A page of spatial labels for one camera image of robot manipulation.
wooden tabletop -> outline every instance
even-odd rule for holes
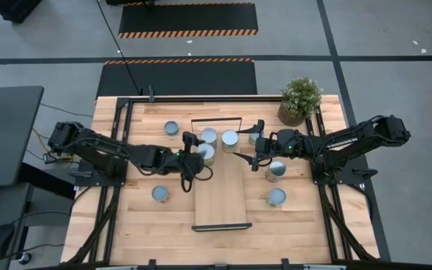
[[[94,131],[110,135],[116,100],[117,97],[97,100],[91,126]],[[182,132],[191,131],[191,119],[242,117],[241,129],[252,127],[257,119],[264,119],[265,132],[269,134],[288,128],[278,120],[278,107],[279,103],[275,102],[137,103],[133,108],[128,142],[168,146],[174,151],[182,149],[180,136],[170,137],[164,133],[163,126],[168,120],[178,122]],[[337,95],[323,96],[321,110],[327,133],[346,127]],[[218,133],[238,128],[226,122],[211,126],[216,126]],[[199,134],[204,126],[193,128]],[[305,124],[297,129],[307,134]],[[254,147],[249,144],[247,135],[240,136],[239,149],[241,153],[253,154]],[[311,181],[308,161],[276,160],[283,161],[288,169],[278,183],[265,180],[265,168],[251,172],[249,165],[242,167],[246,220],[253,226],[221,232],[191,230],[195,224],[195,190],[184,193],[178,174],[145,177],[130,165],[119,200],[111,265],[147,265],[150,259],[156,259],[158,265],[279,264],[281,258],[288,258],[290,263],[330,263],[320,198],[317,186]],[[157,185],[168,188],[169,202],[161,204],[152,199],[152,189]],[[272,188],[281,188],[287,195],[286,202],[277,208],[266,205]],[[365,198],[346,186],[340,186],[339,190],[346,225],[367,251],[377,257]],[[61,261],[70,259],[92,231],[99,194],[100,188],[93,187],[74,206]],[[333,227],[342,258],[341,237],[337,227]],[[102,236],[100,247],[104,246],[105,232]],[[102,250],[99,248],[98,258],[102,257]]]

hazard stripe tape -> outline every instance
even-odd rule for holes
[[[130,6],[142,6],[142,2],[134,2],[134,3],[127,3],[124,6],[130,7]],[[154,4],[155,6],[175,6],[175,5],[254,5],[254,3],[251,2],[234,2],[234,3],[186,3],[186,4],[178,4],[178,3],[168,3],[168,4]]]
[[[256,29],[144,31],[119,33],[119,38],[181,38],[256,35]]]
[[[170,64],[170,63],[208,63],[208,62],[254,62],[252,58],[180,58],[180,59],[146,59],[106,61],[105,65],[133,65],[133,64]]]

metal can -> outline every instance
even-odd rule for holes
[[[283,177],[284,173],[286,173],[286,165],[280,161],[274,161],[266,170],[266,180],[273,183],[278,182],[281,180],[281,177]]]
[[[280,188],[275,188],[269,192],[268,199],[266,200],[266,204],[269,207],[277,207],[284,203],[286,200],[286,193],[284,190]]]
[[[201,139],[210,146],[212,146],[214,149],[216,149],[216,147],[218,146],[218,134],[216,133],[216,130],[210,127],[202,130]]]
[[[167,203],[170,200],[170,192],[166,187],[163,186],[157,186],[153,188],[151,195],[158,203]]]
[[[233,153],[238,148],[238,134],[234,130],[226,130],[223,132],[222,136],[222,146],[221,148],[226,153]]]
[[[166,132],[168,136],[175,136],[179,132],[178,123],[175,121],[166,122],[164,125],[164,132]]]
[[[256,140],[260,137],[259,133],[251,133],[249,134],[249,143],[253,146],[256,145]],[[261,132],[261,137],[264,137],[264,131]]]
[[[210,167],[215,162],[215,149],[208,143],[198,146],[198,153],[204,160],[204,164]]]

concrete floor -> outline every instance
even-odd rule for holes
[[[432,55],[432,0],[323,1],[339,56]],[[118,41],[126,56],[329,56],[317,1],[253,2],[259,22],[254,37]],[[101,4],[116,33],[122,7]],[[22,25],[0,17],[0,59],[89,57],[119,57],[95,0],[45,0]],[[380,148],[367,155],[370,167],[379,170],[373,185],[395,262],[432,264],[432,61],[425,60],[430,61],[341,63],[357,121],[394,114],[412,133],[403,147]],[[0,86],[42,85],[45,104],[92,114],[101,68],[102,63],[0,65]],[[256,61],[255,68],[259,94],[278,93],[300,76],[317,80],[325,94],[340,94],[330,61]],[[88,117],[41,107],[34,127],[49,136],[61,120],[91,123]],[[28,149],[37,155],[44,152],[34,136]],[[47,168],[29,154],[25,161]],[[65,230],[36,228],[27,246],[62,243]],[[58,248],[39,250],[27,266],[55,265],[60,255]]]

wicker pot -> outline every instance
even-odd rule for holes
[[[292,115],[287,109],[285,103],[281,103],[281,105],[279,106],[279,110],[277,111],[277,117],[283,124],[290,127],[300,125],[306,119],[306,116]]]

